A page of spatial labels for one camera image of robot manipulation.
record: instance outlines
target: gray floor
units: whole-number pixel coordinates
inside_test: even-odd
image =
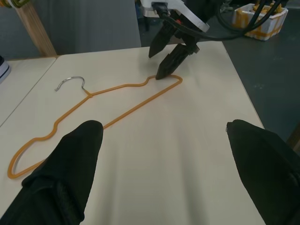
[[[243,37],[223,42],[264,127],[284,141],[300,122],[300,29],[296,21],[300,21],[300,10],[289,9],[281,32],[270,40]],[[227,34],[214,18],[209,24],[211,35]],[[142,23],[139,27],[142,46],[149,46],[161,22],[152,21],[150,31]]]

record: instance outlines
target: metal hook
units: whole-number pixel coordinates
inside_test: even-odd
[[[60,87],[61,87],[65,82],[67,82],[67,81],[69,81],[69,80],[72,80],[72,79],[77,79],[77,78],[83,80],[82,85],[81,85],[81,88],[82,88],[83,90],[85,90],[85,89],[84,89],[84,84],[85,84],[84,78],[81,77],[81,76],[72,76],[72,77],[69,77],[69,78],[63,80],[63,81],[58,85],[58,87],[55,89],[55,91],[58,91],[58,90],[60,89]]]

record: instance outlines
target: table surface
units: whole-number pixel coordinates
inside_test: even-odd
[[[83,225],[264,224],[240,181],[225,131],[234,119],[262,125],[223,44],[198,45],[201,51],[174,73],[182,84],[105,130]],[[63,79],[83,76],[90,92],[141,83],[173,48],[150,60],[147,47],[59,57],[0,127],[0,214],[21,189],[22,179],[6,175],[11,157],[29,139],[48,134],[86,96],[79,79],[55,92]],[[46,158],[84,121],[105,125],[174,82],[151,81],[88,100],[51,140],[28,149],[17,170]]]
[[[0,127],[54,62],[55,58],[8,62],[12,71],[0,84]]]

